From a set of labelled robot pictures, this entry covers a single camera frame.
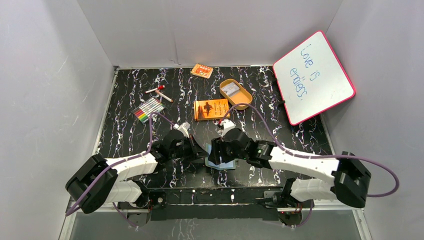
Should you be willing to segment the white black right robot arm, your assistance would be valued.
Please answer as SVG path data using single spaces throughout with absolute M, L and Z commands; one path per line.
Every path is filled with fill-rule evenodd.
M 239 128 L 214 138 L 208 159 L 214 164 L 240 159 L 256 168 L 285 170 L 309 176 L 310 179 L 286 181 L 281 199 L 288 207 L 295 207 L 308 200 L 338 200 L 353 208 L 364 208 L 372 176 L 360 160 L 352 155 L 326 157 L 282 150 L 275 142 L 253 140 Z

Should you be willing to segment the orange Huckleberry Finn book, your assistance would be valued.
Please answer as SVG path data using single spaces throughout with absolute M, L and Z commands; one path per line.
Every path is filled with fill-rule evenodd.
M 194 101 L 194 120 L 218 120 L 222 119 L 229 110 L 229 102 L 226 98 Z

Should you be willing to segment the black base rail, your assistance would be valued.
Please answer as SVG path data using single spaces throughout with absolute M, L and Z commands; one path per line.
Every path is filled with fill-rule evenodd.
M 176 219 L 261 219 L 302 222 L 311 200 L 298 202 L 281 187 L 151 188 L 135 203 L 119 202 L 131 214 L 147 213 L 151 221 Z

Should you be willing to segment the white marker red cap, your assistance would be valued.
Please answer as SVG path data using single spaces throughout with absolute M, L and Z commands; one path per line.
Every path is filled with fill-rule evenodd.
M 146 94 L 149 94 L 149 93 L 152 93 L 152 92 L 155 92 L 155 91 L 158 91 L 158 90 L 162 90 L 164 88 L 165 88 L 165 85 L 159 85 L 156 88 L 152 88 L 152 89 L 149 89 L 149 90 L 145 91 L 145 93 Z

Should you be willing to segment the white marker orange cap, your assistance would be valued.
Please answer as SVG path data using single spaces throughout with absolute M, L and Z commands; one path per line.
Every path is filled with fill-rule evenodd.
M 155 92 L 156 92 L 157 95 L 161 96 L 163 99 L 169 101 L 170 103 L 173 103 L 174 102 L 170 97 L 166 96 L 161 91 L 156 90 Z

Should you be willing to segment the mint green card holder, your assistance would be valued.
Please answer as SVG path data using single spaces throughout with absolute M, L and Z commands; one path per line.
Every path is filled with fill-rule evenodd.
M 220 164 L 215 164 L 211 161 L 209 161 L 209 157 L 204 158 L 205 165 L 209 168 L 215 169 L 215 170 L 235 170 L 236 169 L 236 161 L 230 161 L 228 163 L 221 162 Z

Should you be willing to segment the white card in tray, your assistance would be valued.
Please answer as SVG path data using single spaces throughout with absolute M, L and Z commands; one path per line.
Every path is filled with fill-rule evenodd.
M 228 97 L 231 97 L 240 91 L 240 87 L 235 82 L 230 82 L 229 84 L 222 87 L 222 91 Z

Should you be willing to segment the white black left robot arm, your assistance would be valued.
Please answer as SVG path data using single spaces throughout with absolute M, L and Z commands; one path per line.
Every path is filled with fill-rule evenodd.
M 119 158 L 94 154 L 65 184 L 75 201 L 65 215 L 77 210 L 90 214 L 104 204 L 116 202 L 144 208 L 149 203 L 149 194 L 132 180 L 133 177 L 157 173 L 174 159 L 195 161 L 207 156 L 208 152 L 192 135 L 184 135 L 175 129 L 141 153 Z

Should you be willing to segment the clear case of markers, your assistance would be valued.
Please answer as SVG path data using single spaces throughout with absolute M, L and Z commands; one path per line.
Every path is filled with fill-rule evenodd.
M 165 105 L 157 97 L 151 97 L 136 107 L 132 113 L 141 123 L 145 124 L 151 113 L 161 112 L 164 109 Z

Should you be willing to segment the small orange card box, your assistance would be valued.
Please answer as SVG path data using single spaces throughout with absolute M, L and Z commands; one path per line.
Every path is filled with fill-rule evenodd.
M 191 70 L 191 74 L 197 77 L 209 79 L 212 75 L 213 68 L 207 65 L 197 63 Z

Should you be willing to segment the pink framed whiteboard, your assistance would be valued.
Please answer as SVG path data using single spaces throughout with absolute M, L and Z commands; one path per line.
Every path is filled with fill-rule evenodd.
M 292 126 L 356 94 L 352 81 L 321 30 L 281 57 L 272 69 Z

